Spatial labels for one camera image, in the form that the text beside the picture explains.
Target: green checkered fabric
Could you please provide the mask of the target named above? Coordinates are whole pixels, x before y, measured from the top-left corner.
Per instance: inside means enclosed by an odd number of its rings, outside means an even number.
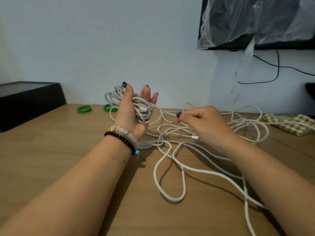
[[[293,115],[274,115],[274,114],[265,114],[263,116],[263,119],[266,122],[273,123],[273,122],[283,122],[283,124],[272,124],[278,128],[281,128],[282,130],[285,130],[293,135],[296,136],[303,136],[305,134],[314,132],[309,127],[299,125],[299,124],[294,124],[294,123],[285,123],[285,122],[302,122],[305,123],[309,126],[315,127],[315,120],[311,119],[308,116],[299,114],[297,116]]]

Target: wooden table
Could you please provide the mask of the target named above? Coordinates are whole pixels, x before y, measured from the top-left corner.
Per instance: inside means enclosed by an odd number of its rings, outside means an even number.
[[[112,125],[101,105],[93,105],[93,111],[86,114],[77,114],[78,106],[64,105],[0,134],[0,224],[74,166]],[[270,138],[259,146],[315,184],[315,134],[296,137],[269,128]],[[140,155],[137,161],[128,163],[100,235],[250,235],[243,197],[229,182],[187,171],[186,197],[178,204],[170,203],[153,179],[153,168],[162,154],[152,148],[142,150]],[[187,148],[179,151],[178,159],[194,168],[213,169]],[[231,163],[216,163],[238,172]],[[169,158],[160,164],[157,174],[168,194],[181,195],[181,172]],[[253,206],[250,220],[257,235],[279,235],[268,212]]]

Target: tangled cable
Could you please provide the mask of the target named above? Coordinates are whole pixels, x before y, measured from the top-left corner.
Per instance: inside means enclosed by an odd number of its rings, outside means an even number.
[[[123,96],[124,96],[124,93],[125,93],[125,86],[117,86],[114,88],[114,91],[113,92],[107,92],[105,94],[105,98],[107,99],[107,101],[112,104],[113,108],[118,108],[119,107],[119,104],[120,104],[120,101],[122,100]],[[174,124],[172,124],[173,122],[171,121],[168,121],[167,119],[165,119],[164,117],[164,114],[168,114],[168,115],[172,115],[172,116],[176,116],[176,111],[165,111],[159,107],[157,107],[156,105],[152,104],[152,103],[149,103],[147,102],[146,100],[140,98],[140,97],[134,97],[132,99],[132,102],[134,103],[135,105],[135,110],[136,110],[136,119],[141,122],[141,123],[144,123],[144,124],[147,124],[150,122],[150,118],[151,118],[151,114],[152,114],[152,111],[153,109],[156,107],[160,110],[160,116],[159,118],[155,121],[155,122],[152,122],[150,123],[149,125],[152,125],[152,124],[155,124],[157,123],[161,118],[163,118],[164,121],[166,121],[167,123],[166,124],[161,124],[158,126],[158,135],[155,135],[155,134],[152,134],[152,133],[149,133],[149,132],[146,132],[147,135],[149,136],[152,136],[152,137],[156,137],[157,140],[153,140],[153,141],[138,141],[137,142],[137,148],[139,149],[148,149],[148,148],[151,148],[151,147],[157,147],[158,150],[163,154],[163,157],[156,163],[155,167],[154,167],[154,170],[153,170],[153,178],[154,178],[154,181],[155,181],[155,184],[157,186],[157,188],[159,189],[159,191],[161,192],[161,194],[163,194],[163,196],[165,196],[165,198],[167,198],[168,200],[172,201],[172,202],[179,202],[181,200],[183,200],[183,198],[185,197],[186,195],[186,183],[185,183],[185,172],[184,172],[184,169],[187,169],[187,170],[191,170],[191,171],[195,171],[195,172],[200,172],[200,173],[206,173],[206,174],[211,174],[211,175],[216,175],[216,176],[219,176],[219,177],[222,177],[224,179],[226,179],[227,181],[229,181],[232,185],[234,185],[241,194],[244,195],[245,197],[245,204],[244,204],[244,207],[245,207],[245,219],[246,219],[246,222],[247,222],[247,226],[252,234],[252,236],[256,236],[254,230],[253,230],[253,227],[250,223],[250,219],[249,219],[249,206],[248,206],[248,201],[251,201],[253,202],[255,205],[257,206],[260,206],[262,208],[265,208],[265,206],[254,200],[253,198],[251,198],[249,195],[248,195],[248,191],[247,191],[247,187],[246,187],[246,180],[245,180],[245,177],[243,175],[241,176],[238,176],[238,175],[235,175],[235,174],[232,174],[226,170],[224,170],[223,168],[219,167],[217,164],[215,164],[209,157],[207,157],[203,152],[201,152],[199,149],[202,149],[203,151],[207,152],[209,155],[215,157],[215,158],[218,158],[218,159],[221,159],[221,160],[226,160],[226,161],[230,161],[229,158],[227,157],[222,157],[222,156],[217,156],[213,153],[211,153],[210,151],[208,151],[207,149],[205,149],[204,147],[202,147],[201,145],[198,145],[196,143],[193,143],[193,142],[177,142],[177,141],[171,141],[171,140],[166,140],[165,137],[167,135],[175,135],[175,136],[179,136],[179,137],[184,137],[184,138],[192,138],[192,139],[199,139],[198,136],[194,133],[192,133],[191,131],[189,131],[189,129],[191,127],[189,127],[188,125],[184,124],[184,123],[181,123],[183,126],[182,127],[179,127],[179,126],[176,126]],[[237,111],[240,111],[244,108],[255,108],[259,111],[259,117],[254,120],[254,119],[245,119],[243,118],[239,113],[237,113]],[[115,121],[115,119],[112,117],[112,114],[111,114],[111,110],[110,110],[110,117],[113,121]],[[248,139],[244,136],[241,136],[239,135],[241,138],[244,138],[245,140],[247,141],[250,141],[252,143],[258,143],[258,142],[262,142],[264,140],[266,140],[269,136],[269,129],[268,127],[266,126],[266,124],[271,124],[271,123],[262,123],[260,122],[260,119],[262,118],[262,111],[255,107],[255,106],[246,106],[246,107],[242,107],[236,111],[232,111],[232,112],[229,112],[229,113],[221,113],[222,115],[231,115],[231,121],[228,123],[228,125],[231,125],[231,129],[234,130],[234,132],[237,132],[243,128],[246,128],[248,126],[253,126],[257,132],[257,138],[256,140],[251,140],[251,139]],[[300,122],[285,122],[285,123],[293,123],[293,124],[299,124],[299,125],[304,125],[304,126],[307,126],[311,129],[313,129],[315,131],[315,128],[314,127],[311,127],[305,123],[300,123]],[[272,123],[272,124],[283,124],[283,122],[276,122],[276,123]],[[262,136],[258,126],[261,126],[265,129],[265,132]],[[162,127],[169,127],[168,129],[166,129],[163,133],[161,132],[161,128]],[[189,135],[183,135],[183,134],[179,134],[179,133],[175,133],[176,131],[183,131],[185,133],[188,133]],[[172,150],[172,145],[171,143],[174,143],[174,144],[178,144],[178,146],[175,148],[175,150],[173,151],[173,153],[170,155],[169,152]],[[168,150],[166,152],[164,152],[161,147],[164,145],[164,144],[167,144],[168,145]],[[207,159],[207,161],[209,161],[213,166],[215,166],[218,170],[220,170],[221,172],[223,173],[219,173],[219,172],[216,172],[216,171],[211,171],[211,170],[200,170],[200,169],[195,169],[195,168],[191,168],[189,166],[186,166],[184,165],[183,163],[181,163],[178,159],[175,158],[175,155],[176,153],[178,152],[178,150],[182,147],[182,146],[186,146],[188,148],[191,148],[195,151],[197,151],[200,155],[202,155],[205,159]],[[181,172],[182,172],[182,180],[183,180],[183,193],[180,197],[178,198],[174,198],[174,197],[171,197],[170,195],[168,195],[163,189],[162,187],[160,186],[159,184],[159,181],[157,179],[157,168],[159,166],[159,164],[166,158],[166,157],[169,157],[171,158],[173,161],[175,161],[179,166],[180,166],[180,169],[181,169]],[[236,178],[236,179],[241,179],[242,182],[243,182],[243,189],[241,187],[238,186],[237,183],[235,183],[231,177],[233,178]]]

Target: plastic bag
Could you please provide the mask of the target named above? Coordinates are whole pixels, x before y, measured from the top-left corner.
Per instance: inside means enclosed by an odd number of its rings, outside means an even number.
[[[255,45],[311,39],[315,0],[208,0],[198,49],[254,35]]]

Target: green rubber band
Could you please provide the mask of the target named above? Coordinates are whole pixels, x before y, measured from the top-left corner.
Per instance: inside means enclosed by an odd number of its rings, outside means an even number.
[[[84,105],[77,108],[78,113],[88,113],[92,111],[92,107],[90,105]]]
[[[109,112],[109,111],[111,110],[110,108],[107,108],[107,107],[109,107],[109,106],[112,107],[112,105],[110,105],[110,104],[104,105],[103,109],[104,109],[105,112]],[[113,112],[117,112],[117,111],[118,111],[117,108],[113,108],[113,109],[112,109],[112,113],[113,113]]]

